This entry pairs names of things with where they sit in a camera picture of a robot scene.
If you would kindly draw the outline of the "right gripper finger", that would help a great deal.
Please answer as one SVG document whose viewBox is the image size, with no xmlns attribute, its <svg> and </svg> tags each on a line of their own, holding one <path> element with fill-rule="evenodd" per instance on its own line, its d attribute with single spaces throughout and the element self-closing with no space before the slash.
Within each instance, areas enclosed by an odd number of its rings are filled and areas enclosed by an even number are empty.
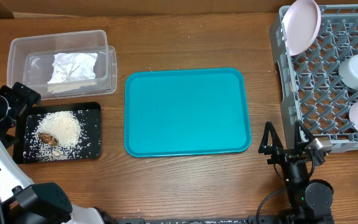
<svg viewBox="0 0 358 224">
<path fill-rule="evenodd" d="M 267 121 L 264 128 L 258 153 L 261 154 L 281 154 L 283 151 L 282 142 L 271 121 Z"/>
<path fill-rule="evenodd" d="M 312 140 L 315 139 L 313 134 L 306 128 L 306 126 L 297 120 L 294 123 L 295 137 L 294 137 L 294 148 L 305 148 Z M 305 136 L 306 141 L 302 140 L 302 134 Z"/>
</svg>

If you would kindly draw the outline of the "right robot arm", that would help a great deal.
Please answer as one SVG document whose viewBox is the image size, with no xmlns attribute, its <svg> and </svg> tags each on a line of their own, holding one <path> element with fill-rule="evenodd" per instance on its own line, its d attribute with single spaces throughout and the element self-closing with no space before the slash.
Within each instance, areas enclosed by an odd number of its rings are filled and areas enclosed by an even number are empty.
<svg viewBox="0 0 358 224">
<path fill-rule="evenodd" d="M 311 179 L 317 166 L 325 162 L 325 156 L 333 147 L 328 138 L 317 138 L 301 121 L 294 123 L 295 143 L 292 149 L 285 149 L 273 126 L 265 124 L 258 153 L 270 156 L 268 164 L 280 166 L 285 187 L 266 196 L 260 203 L 255 218 L 262 223 L 261 209 L 266 201 L 280 192 L 286 192 L 290 208 L 268 218 L 267 223 L 334 223 L 331 213 L 334 189 L 329 182 Z"/>
</svg>

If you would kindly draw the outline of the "white napkin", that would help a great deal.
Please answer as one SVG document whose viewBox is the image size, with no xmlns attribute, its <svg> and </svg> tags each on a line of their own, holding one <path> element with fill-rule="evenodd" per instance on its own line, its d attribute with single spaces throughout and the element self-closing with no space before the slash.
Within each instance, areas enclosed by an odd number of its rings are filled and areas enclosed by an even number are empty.
<svg viewBox="0 0 358 224">
<path fill-rule="evenodd" d="M 93 80 L 97 53 L 58 53 L 52 63 L 53 73 L 48 84 Z"/>
</svg>

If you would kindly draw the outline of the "large white plate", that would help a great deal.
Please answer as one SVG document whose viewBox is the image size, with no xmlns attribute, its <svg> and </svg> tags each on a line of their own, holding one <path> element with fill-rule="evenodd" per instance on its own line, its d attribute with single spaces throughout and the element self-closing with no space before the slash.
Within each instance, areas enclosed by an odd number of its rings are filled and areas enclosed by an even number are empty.
<svg viewBox="0 0 358 224">
<path fill-rule="evenodd" d="M 314 0 L 296 0 L 285 13 L 282 23 L 291 56 L 307 50 L 318 35 L 321 25 L 321 11 Z"/>
</svg>

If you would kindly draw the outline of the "black plastic tray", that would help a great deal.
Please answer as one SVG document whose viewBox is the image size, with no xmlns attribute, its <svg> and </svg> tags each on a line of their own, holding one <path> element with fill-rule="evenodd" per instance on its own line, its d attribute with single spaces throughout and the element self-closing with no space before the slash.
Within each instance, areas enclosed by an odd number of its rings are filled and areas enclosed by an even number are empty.
<svg viewBox="0 0 358 224">
<path fill-rule="evenodd" d="M 78 143 L 71 148 L 52 147 L 38 137 L 40 122 L 61 111 L 71 113 L 81 128 Z M 16 164 L 96 159 L 101 154 L 101 107 L 97 102 L 36 106 L 18 119 L 15 134 L 18 142 L 12 158 Z"/>
</svg>

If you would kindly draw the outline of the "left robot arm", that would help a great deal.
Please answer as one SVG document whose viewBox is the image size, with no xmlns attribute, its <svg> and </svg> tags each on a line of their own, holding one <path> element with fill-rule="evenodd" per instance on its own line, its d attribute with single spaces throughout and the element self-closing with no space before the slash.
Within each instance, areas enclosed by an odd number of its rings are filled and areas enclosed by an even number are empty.
<svg viewBox="0 0 358 224">
<path fill-rule="evenodd" d="M 0 223 L 116 223 L 103 210 L 72 204 L 56 183 L 35 184 L 9 155 L 18 139 L 8 130 L 40 99 L 19 82 L 0 89 Z"/>
</svg>

